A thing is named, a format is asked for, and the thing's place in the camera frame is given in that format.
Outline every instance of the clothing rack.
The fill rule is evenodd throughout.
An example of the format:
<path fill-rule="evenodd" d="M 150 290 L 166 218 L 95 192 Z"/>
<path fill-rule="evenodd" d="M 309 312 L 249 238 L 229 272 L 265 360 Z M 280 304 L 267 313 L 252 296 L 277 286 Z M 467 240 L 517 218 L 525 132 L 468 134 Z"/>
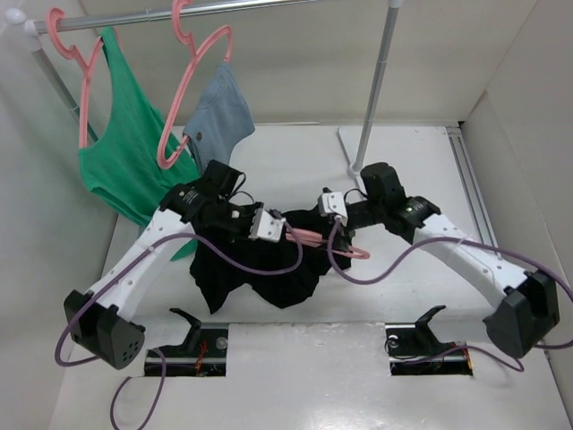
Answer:
<path fill-rule="evenodd" d="M 212 4 L 189 5 L 182 9 L 181 16 L 191 17 L 212 15 L 216 13 L 239 12 L 251 9 L 261 9 L 265 7 L 316 3 L 322 1 L 325 0 L 230 0 Z M 368 141 L 372 130 L 372 123 L 380 97 L 381 85 L 384 79 L 384 72 L 386 70 L 386 63 L 388 61 L 390 43 L 394 33 L 396 19 L 398 17 L 398 9 L 402 5 L 402 2 L 403 0 L 389 0 L 389 8 L 386 15 L 386 22 L 384 24 L 380 52 L 376 61 L 376 68 L 374 70 L 374 77 L 372 79 L 372 88 L 370 91 L 366 115 L 364 117 L 363 130 L 358 145 L 358 151 L 356 153 L 356 159 L 354 163 L 351 163 L 348 167 L 348 174 L 354 179 L 358 178 L 363 167 L 364 156 L 368 147 Z M 73 115 L 76 117 L 76 119 L 79 119 L 80 108 L 78 104 L 74 100 L 71 92 L 66 87 L 59 73 L 54 68 L 54 65 L 46 55 L 46 52 L 42 48 L 42 44 L 39 40 L 41 35 L 47 34 L 46 22 L 28 20 L 26 14 L 20 9 L 8 9 L 4 13 L 4 18 L 8 24 L 14 27 L 21 27 L 22 34 L 28 42 L 30 52 L 38 63 L 40 69 L 46 75 L 48 81 L 54 87 L 66 107 L 71 112 L 73 112 Z M 58 32 L 86 30 L 107 26 L 135 24 L 138 22 L 167 21 L 170 19 L 170 7 L 161 9 L 148 8 L 135 13 L 116 13 L 96 16 L 82 16 L 78 18 L 64 18 L 58 22 L 56 29 Z M 91 140 L 96 141 L 98 137 L 89 123 L 88 130 Z"/>

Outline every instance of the black bracket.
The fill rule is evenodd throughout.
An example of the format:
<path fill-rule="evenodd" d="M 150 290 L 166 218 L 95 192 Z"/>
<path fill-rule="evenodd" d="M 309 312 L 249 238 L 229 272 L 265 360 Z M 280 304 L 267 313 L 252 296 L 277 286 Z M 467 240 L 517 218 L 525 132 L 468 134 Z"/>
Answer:
<path fill-rule="evenodd" d="M 191 328 L 181 345 L 164 345 L 163 347 L 159 347 L 159 350 L 165 357 L 177 357 L 179 355 L 189 354 L 199 343 L 199 338 L 201 336 L 201 321 L 176 307 L 169 309 L 169 312 L 173 312 L 174 314 L 183 317 L 191 325 Z M 157 356 L 154 351 L 150 351 L 150 353 Z"/>
<path fill-rule="evenodd" d="M 407 197 L 396 169 L 388 163 L 375 163 L 360 172 L 366 189 L 366 200 L 346 206 L 347 228 L 355 230 L 383 224 L 391 234 L 409 244 L 417 228 L 440 208 L 423 197 Z"/>
<path fill-rule="evenodd" d="M 70 322 L 91 295 L 72 291 L 64 301 Z M 116 369 L 123 369 L 143 348 L 145 329 L 117 315 L 117 306 L 93 304 L 72 328 L 72 339 Z"/>
<path fill-rule="evenodd" d="M 537 271 L 507 296 L 483 322 L 493 345 L 510 357 L 521 358 L 560 320 L 555 279 Z"/>
<path fill-rule="evenodd" d="M 391 357 L 431 357 L 451 348 L 448 343 L 441 343 L 428 326 L 430 320 L 445 305 L 435 306 L 422 315 L 416 322 L 387 323 L 385 349 Z M 463 351 L 452 355 L 463 356 Z"/>

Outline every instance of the black garment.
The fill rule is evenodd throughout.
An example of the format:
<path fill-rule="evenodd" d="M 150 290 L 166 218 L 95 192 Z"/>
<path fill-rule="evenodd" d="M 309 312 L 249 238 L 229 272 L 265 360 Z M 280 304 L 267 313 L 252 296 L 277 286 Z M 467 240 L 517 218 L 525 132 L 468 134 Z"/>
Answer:
<path fill-rule="evenodd" d="M 293 228 L 316 231 L 323 237 L 328 237 L 331 226 L 321 217 L 318 208 L 311 211 L 290 211 L 283 215 Z M 277 244 L 262 240 L 236 241 L 231 244 L 226 241 L 224 233 L 215 229 L 204 229 L 197 233 L 208 238 L 232 259 L 254 269 L 263 271 L 284 269 L 292 266 L 298 256 L 296 244 L 287 242 L 284 234 Z M 330 269 L 325 249 L 304 246 L 303 250 L 303 261 L 295 271 L 285 275 L 260 276 L 237 269 L 200 242 L 189 272 L 195 278 L 195 283 L 201 289 L 212 314 L 225 303 L 229 292 L 243 284 L 250 284 L 262 298 L 284 309 L 312 296 L 319 277 L 326 275 Z M 342 269 L 350 267 L 349 258 L 340 255 L 336 255 L 335 258 Z"/>

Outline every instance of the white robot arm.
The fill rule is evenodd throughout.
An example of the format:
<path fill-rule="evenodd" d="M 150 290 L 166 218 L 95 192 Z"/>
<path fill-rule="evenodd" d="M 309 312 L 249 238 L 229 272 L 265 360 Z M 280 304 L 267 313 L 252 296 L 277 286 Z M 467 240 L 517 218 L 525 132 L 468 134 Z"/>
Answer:
<path fill-rule="evenodd" d="M 192 237 L 193 226 L 222 229 L 230 240 L 279 241 L 284 221 L 265 211 L 262 203 L 247 207 L 229 202 L 240 175 L 212 161 L 201 179 L 174 187 L 114 269 L 87 293 L 73 291 L 66 298 L 64 309 L 70 321 L 85 311 L 82 308 L 94 294 L 109 288 L 118 273 L 126 272 L 114 288 L 82 314 L 73 328 L 73 340 L 117 369 L 129 365 L 144 341 L 145 328 L 133 322 L 137 306 L 161 269 Z M 411 245 L 427 243 L 424 251 L 468 280 L 492 305 L 493 314 L 483 320 L 487 334 L 511 357 L 524 356 L 559 322 L 553 279 L 539 271 L 527 272 L 496 254 L 462 245 L 466 235 L 423 197 L 406 197 L 396 171 L 388 164 L 367 166 L 361 177 L 366 188 L 364 201 L 345 204 L 342 193 L 328 189 L 319 198 L 323 216 L 341 218 L 344 227 L 338 239 L 342 246 L 353 230 L 377 224 Z M 453 239 L 432 241 L 439 237 Z M 172 312 L 186 319 L 190 327 L 197 322 L 181 310 Z"/>

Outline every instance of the white panel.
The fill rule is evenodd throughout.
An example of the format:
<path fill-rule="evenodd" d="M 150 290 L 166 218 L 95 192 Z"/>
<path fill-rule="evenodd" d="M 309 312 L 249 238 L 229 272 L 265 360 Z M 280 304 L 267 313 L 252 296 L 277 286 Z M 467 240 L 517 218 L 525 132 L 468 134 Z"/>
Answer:
<path fill-rule="evenodd" d="M 2 11 L 18 6 L 1 4 Z M 48 5 L 81 14 L 73 0 L 21 7 L 43 13 Z M 100 276 L 115 216 L 85 190 L 78 175 L 77 123 L 19 31 L 1 27 L 0 426 L 43 429 L 64 376 L 53 358 L 64 327 L 64 299 Z M 76 40 L 88 48 L 93 36 L 86 32 Z M 63 69 L 74 87 L 78 69 Z M 96 106 L 92 112 L 105 118 Z"/>
<path fill-rule="evenodd" d="M 573 38 L 569 0 L 539 1 L 464 127 L 500 242 L 573 280 Z M 571 339 L 573 308 L 561 298 L 548 342 Z M 573 417 L 573 350 L 552 354 Z"/>
<path fill-rule="evenodd" d="M 355 137 L 360 133 L 360 127 L 349 130 Z M 244 189 L 269 207 L 311 209 L 323 186 L 333 190 L 355 187 L 346 174 L 336 131 L 335 126 L 258 126 L 255 134 L 235 148 L 231 164 L 247 173 Z M 466 233 L 475 233 L 445 128 L 376 126 L 366 164 L 381 160 L 397 169 L 408 193 L 427 197 Z M 131 244 L 125 241 L 123 252 Z M 383 227 L 358 231 L 355 244 L 372 253 L 370 260 L 353 262 L 350 273 L 361 279 L 382 273 L 407 248 L 404 240 Z M 115 258 L 119 258 L 121 247 L 114 248 Z M 229 295 L 217 313 L 209 315 L 189 275 L 191 261 L 189 257 L 170 263 L 142 299 L 138 314 L 161 313 L 178 306 L 203 321 L 340 323 L 410 321 L 442 304 L 448 306 L 440 315 L 446 319 L 460 315 L 477 318 L 491 309 L 455 272 L 420 251 L 377 285 L 351 285 L 331 272 L 313 297 L 285 310 L 243 286 Z"/>
<path fill-rule="evenodd" d="M 541 351 L 524 374 L 470 353 L 474 377 L 390 376 L 384 340 L 382 324 L 232 325 L 227 376 L 168 380 L 149 430 L 570 429 Z M 50 429 L 109 428 L 122 379 L 96 364 L 66 371 Z M 124 388 L 121 428 L 138 428 L 157 384 Z"/>
<path fill-rule="evenodd" d="M 166 0 L 84 0 L 90 14 L 166 7 Z M 408 0 L 398 15 L 378 118 L 463 120 L 492 77 L 535 0 Z M 220 25 L 235 33 L 231 60 L 255 120 L 363 118 L 388 3 L 330 0 L 191 18 L 203 40 Z M 167 113 L 188 62 L 170 23 L 118 28 L 143 89 Z M 179 121 L 185 122 L 221 61 L 221 42 L 198 69 Z"/>

